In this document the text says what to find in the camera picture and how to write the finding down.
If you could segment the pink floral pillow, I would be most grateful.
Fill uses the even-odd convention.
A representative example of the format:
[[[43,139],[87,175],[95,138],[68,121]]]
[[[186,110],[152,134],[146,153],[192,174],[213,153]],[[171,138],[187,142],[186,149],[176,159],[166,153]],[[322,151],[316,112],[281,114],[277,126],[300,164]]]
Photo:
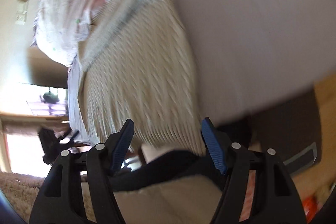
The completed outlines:
[[[88,38],[93,16],[105,0],[39,0],[35,45],[51,60],[70,67],[78,44]]]

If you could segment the beige cable-knit sweater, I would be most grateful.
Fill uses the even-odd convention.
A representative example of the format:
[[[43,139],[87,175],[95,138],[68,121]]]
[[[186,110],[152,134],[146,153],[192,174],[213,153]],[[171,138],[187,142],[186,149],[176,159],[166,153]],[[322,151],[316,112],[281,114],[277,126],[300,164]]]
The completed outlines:
[[[127,119],[142,144],[204,155],[197,70],[174,0],[108,0],[79,44],[77,101],[92,143]]]

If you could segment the white wall switch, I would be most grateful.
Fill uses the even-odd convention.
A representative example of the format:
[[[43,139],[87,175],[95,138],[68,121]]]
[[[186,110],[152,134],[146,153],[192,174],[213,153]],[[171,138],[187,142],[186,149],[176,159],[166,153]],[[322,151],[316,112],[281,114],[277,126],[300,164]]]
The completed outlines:
[[[17,0],[17,11],[15,15],[15,23],[24,25],[27,18],[27,10],[29,6],[29,0]]]

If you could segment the lavender bed sheet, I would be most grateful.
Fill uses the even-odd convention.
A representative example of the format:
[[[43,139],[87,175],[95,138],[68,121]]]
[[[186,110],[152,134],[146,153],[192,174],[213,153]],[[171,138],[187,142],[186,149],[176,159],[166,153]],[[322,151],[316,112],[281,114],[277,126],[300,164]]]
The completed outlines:
[[[335,0],[174,0],[197,70],[200,122],[247,118],[262,140],[311,143],[321,130],[314,82],[335,69]],[[70,72],[71,126],[92,143]]]

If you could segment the beige fluffy rug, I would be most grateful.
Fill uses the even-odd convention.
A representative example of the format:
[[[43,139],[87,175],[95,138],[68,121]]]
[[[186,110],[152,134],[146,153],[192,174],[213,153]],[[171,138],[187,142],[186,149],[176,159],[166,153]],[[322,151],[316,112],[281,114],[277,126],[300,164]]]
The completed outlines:
[[[14,210],[29,221],[34,202],[45,178],[26,174],[1,172],[1,190]]]

